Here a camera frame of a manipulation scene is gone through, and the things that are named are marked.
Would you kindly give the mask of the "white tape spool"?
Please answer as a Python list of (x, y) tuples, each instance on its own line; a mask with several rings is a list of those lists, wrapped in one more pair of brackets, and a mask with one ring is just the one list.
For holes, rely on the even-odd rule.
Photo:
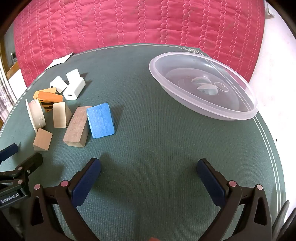
[(35, 133), (37, 133), (39, 128), (43, 128), (46, 125), (43, 109), (39, 101), (36, 99), (31, 102), (28, 102), (28, 100), (25, 99), (25, 103), (33, 129)]

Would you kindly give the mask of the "beige wedge block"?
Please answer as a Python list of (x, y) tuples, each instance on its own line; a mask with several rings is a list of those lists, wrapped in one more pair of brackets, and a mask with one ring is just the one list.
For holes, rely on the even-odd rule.
[(53, 123), (54, 128), (66, 128), (69, 124), (72, 113), (66, 102), (53, 104)]

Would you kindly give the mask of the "long brown wooden block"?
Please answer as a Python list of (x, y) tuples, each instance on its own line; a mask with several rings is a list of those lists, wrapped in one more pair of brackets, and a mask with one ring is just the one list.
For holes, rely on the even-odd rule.
[(90, 107), (91, 106), (79, 106), (75, 110), (63, 138), (63, 142), (68, 146), (85, 147), (89, 133), (86, 109)]

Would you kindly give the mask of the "white marked cube block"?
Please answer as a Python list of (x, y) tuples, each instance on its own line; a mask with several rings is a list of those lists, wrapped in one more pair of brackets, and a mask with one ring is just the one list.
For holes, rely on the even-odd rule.
[(68, 87), (68, 85), (60, 76), (57, 76), (50, 82), (50, 87), (56, 88), (58, 93), (62, 93)]

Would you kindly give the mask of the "blue foam block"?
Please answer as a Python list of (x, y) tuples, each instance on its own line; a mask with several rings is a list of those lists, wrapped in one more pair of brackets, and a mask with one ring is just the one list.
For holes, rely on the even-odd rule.
[(86, 113), (93, 138), (115, 134), (114, 120), (107, 102), (86, 109)]

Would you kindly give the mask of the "white charger adapter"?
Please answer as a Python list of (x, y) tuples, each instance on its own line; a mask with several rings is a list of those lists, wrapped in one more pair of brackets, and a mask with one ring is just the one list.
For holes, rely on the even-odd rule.
[(63, 96), (66, 100), (76, 100), (85, 85), (85, 80), (80, 77), (79, 79), (77, 79), (77, 81), (68, 85), (68, 87), (63, 92)]

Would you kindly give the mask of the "patterned curtain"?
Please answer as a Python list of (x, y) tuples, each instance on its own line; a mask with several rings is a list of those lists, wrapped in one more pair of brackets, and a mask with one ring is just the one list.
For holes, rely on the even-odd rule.
[(14, 105), (17, 102), (17, 99), (9, 85), (9, 82), (6, 78), (3, 65), (1, 64), (0, 72), (0, 95), (1, 95), (1, 120), (6, 121), (10, 112), (12, 111)]

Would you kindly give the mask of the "orange striped block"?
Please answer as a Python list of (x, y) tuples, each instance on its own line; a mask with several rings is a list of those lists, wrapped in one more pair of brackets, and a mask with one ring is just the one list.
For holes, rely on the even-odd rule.
[(60, 101), (60, 97), (56, 94), (56, 87), (36, 91), (33, 99), (38, 100), (46, 112), (50, 112), (53, 104)]

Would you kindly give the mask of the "wooden shelf ledge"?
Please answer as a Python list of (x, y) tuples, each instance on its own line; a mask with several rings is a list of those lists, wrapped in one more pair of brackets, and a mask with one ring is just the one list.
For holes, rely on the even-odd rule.
[(6, 73), (7, 80), (9, 80), (18, 70), (20, 70), (20, 66), (18, 61), (16, 61), (16, 63)]

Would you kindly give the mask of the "white paper card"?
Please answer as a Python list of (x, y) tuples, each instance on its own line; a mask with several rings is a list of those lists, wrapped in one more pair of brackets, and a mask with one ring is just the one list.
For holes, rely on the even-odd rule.
[(73, 52), (70, 53), (70, 54), (68, 54), (68, 55), (66, 55), (66, 56), (64, 56), (64, 57), (61, 57), (61, 58), (58, 58), (58, 59), (54, 59), (50, 63), (50, 65), (46, 68), (46, 70), (49, 69), (49, 68), (51, 68), (51, 67), (54, 67), (54, 66), (56, 66), (58, 64), (65, 63), (72, 55), (73, 55)]

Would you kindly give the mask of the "clear plastic bowl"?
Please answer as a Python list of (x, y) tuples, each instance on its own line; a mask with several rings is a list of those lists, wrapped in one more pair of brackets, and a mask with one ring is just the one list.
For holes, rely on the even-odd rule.
[(199, 114), (223, 121), (249, 120), (257, 115), (248, 82), (210, 57), (168, 52), (154, 57), (149, 71), (167, 94)]

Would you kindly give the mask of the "red quilted bedspread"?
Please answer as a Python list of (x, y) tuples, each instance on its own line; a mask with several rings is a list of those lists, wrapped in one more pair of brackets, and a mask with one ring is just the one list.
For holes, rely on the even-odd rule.
[(32, 1), (14, 21), (26, 85), (54, 59), (115, 45), (201, 49), (249, 81), (264, 30), (263, 1)]

